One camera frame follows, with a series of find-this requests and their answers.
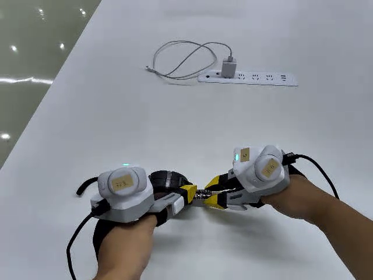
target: power strip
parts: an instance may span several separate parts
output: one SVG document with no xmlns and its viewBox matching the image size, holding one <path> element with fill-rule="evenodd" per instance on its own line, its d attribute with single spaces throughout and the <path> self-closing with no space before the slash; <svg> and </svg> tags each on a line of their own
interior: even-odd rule
<svg viewBox="0 0 373 280">
<path fill-rule="evenodd" d="M 220 70 L 209 70 L 198 76 L 203 83 L 245 83 L 247 85 L 298 86 L 293 74 L 278 72 L 236 71 L 233 78 L 223 78 Z"/>
</svg>

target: gray floor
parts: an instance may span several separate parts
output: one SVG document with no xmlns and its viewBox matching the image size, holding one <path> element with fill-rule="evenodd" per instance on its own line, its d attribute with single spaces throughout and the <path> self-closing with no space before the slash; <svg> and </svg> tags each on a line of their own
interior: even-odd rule
<svg viewBox="0 0 373 280">
<path fill-rule="evenodd" d="M 99 3 L 0 3 L 0 168 Z"/>
</svg>

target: plug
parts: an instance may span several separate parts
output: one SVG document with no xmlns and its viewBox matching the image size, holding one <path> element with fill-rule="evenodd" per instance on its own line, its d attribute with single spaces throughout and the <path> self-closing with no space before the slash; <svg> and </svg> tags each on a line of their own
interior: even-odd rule
<svg viewBox="0 0 373 280">
<path fill-rule="evenodd" d="M 229 56 L 223 60 L 223 66 L 221 67 L 221 76 L 224 78 L 233 78 L 235 75 L 235 69 L 237 67 L 237 61 Z"/>
</svg>

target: label sticker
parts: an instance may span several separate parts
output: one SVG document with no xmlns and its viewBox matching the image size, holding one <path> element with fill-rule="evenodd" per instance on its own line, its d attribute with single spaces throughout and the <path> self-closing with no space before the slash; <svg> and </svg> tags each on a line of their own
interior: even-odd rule
<svg viewBox="0 0 373 280">
<path fill-rule="evenodd" d="M 241 162 L 248 162 L 250 160 L 250 148 L 241 149 Z"/>
<path fill-rule="evenodd" d="M 133 180 L 130 174 L 124 175 L 119 178 L 111 180 L 112 189 L 114 191 L 120 191 L 124 188 L 129 188 L 133 186 Z"/>
<path fill-rule="evenodd" d="M 262 174 L 269 178 L 272 175 L 272 173 L 278 168 L 278 166 L 279 163 L 277 161 L 275 161 L 274 159 L 270 159 L 268 160 L 266 166 L 263 168 Z"/>
</svg>

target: charging cable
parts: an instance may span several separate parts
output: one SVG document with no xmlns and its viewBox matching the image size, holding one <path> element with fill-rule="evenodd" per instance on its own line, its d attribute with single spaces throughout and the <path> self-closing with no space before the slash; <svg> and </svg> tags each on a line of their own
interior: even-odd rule
<svg viewBox="0 0 373 280">
<path fill-rule="evenodd" d="M 290 165 L 292 163 L 295 163 L 295 161 L 297 159 L 306 159 L 308 160 L 309 162 L 311 162 L 314 166 L 317 167 L 317 169 L 321 172 L 321 174 L 324 176 L 325 180 L 328 182 L 328 184 L 330 185 L 330 187 L 332 188 L 332 191 L 334 193 L 334 196 L 339 199 L 339 195 L 338 195 L 338 192 L 333 184 L 333 182 L 331 181 L 331 179 L 329 178 L 329 176 L 326 174 L 326 172 L 324 171 L 323 168 L 321 168 L 321 166 L 316 162 L 316 160 L 314 159 L 311 159 L 309 156 L 305 156 L 305 155 L 296 155 L 294 153 L 287 153 L 285 155 L 283 155 L 283 161 L 282 161 L 282 165 Z"/>
<path fill-rule="evenodd" d="M 156 70 L 156 61 L 157 61 L 157 56 L 159 55 L 159 53 L 163 50 L 165 50 L 166 48 L 168 47 L 171 47 L 171 46 L 174 46 L 174 45 L 178 45 L 178 44 L 193 44 L 193 45 L 196 45 L 198 47 L 196 47 L 192 52 L 190 52 L 174 69 L 172 69 L 170 72 L 168 73 L 161 73 L 159 72 L 158 70 Z M 220 43 L 220 42 L 207 42 L 207 43 L 204 43 L 204 44 L 199 44 L 199 43 L 196 43 L 196 42 L 193 42 L 193 41 L 187 41 L 187 40 L 177 40 L 177 41 L 169 41 L 165 44 L 163 44 L 155 53 L 154 53 L 154 56 L 153 56 L 153 62 L 152 62 L 152 67 L 150 66 L 147 66 L 146 67 L 146 70 L 151 72 L 151 73 L 154 73 L 156 74 L 157 76 L 159 77 L 164 77 L 164 78 L 168 78 L 168 79 L 172 79 L 172 80 L 188 80 L 188 79 L 193 79 L 195 77 L 197 77 L 199 74 L 201 74 L 204 70 L 207 70 L 209 69 L 210 67 L 214 66 L 217 62 L 217 56 L 215 54 L 215 52 L 207 47 L 207 45 L 209 44 L 218 44 L 218 45 L 222 45 L 222 46 L 225 46 L 229 49 L 229 56 L 227 59 L 224 60 L 223 62 L 223 67 L 222 67 L 222 72 L 223 73 L 229 73 L 228 75 L 230 75 L 230 77 L 225 77 L 225 78 L 233 78 L 234 74 L 235 74 L 235 66 L 236 66 L 236 61 L 235 59 L 233 58 L 233 52 L 232 52 L 232 49 L 229 45 L 227 44 L 224 44 L 224 43 Z M 190 58 L 195 52 L 197 52 L 198 50 L 200 50 L 201 48 L 205 48 L 206 50 L 210 51 L 212 57 L 213 57 L 213 62 L 211 62 L 209 65 L 201 68 L 200 70 L 197 70 L 197 71 L 194 71 L 192 73 L 189 73 L 189 74 L 186 74 L 186 75 L 181 75 L 181 76 L 177 76 L 177 75 L 172 75 L 177 69 L 179 69 L 184 63 L 186 60 L 188 60 L 188 58 Z"/>
<path fill-rule="evenodd" d="M 91 213 L 89 213 L 88 216 L 86 216 L 84 218 L 84 220 L 82 220 L 82 222 L 79 224 L 79 226 L 76 228 L 74 234 L 72 235 L 72 237 L 71 237 L 71 239 L 68 243 L 68 246 L 66 248 L 66 256 L 68 258 L 69 272 L 70 272 L 71 278 L 73 280 L 76 280 L 76 277 L 75 277 L 75 274 L 74 274 L 74 269 L 72 267 L 72 261 L 71 261 L 71 252 L 70 252 L 71 246 L 73 245 L 73 243 L 74 243 L 76 237 L 78 236 L 79 232 L 82 230 L 84 225 L 90 220 L 90 218 L 92 218 L 94 216 L 100 216 L 100 215 L 102 215 L 103 213 L 106 213 L 109 210 L 110 210 L 110 204 L 109 204 L 109 202 L 107 202 L 106 199 L 102 199 L 101 201 L 99 201 L 94 207 L 92 207 Z"/>
</svg>

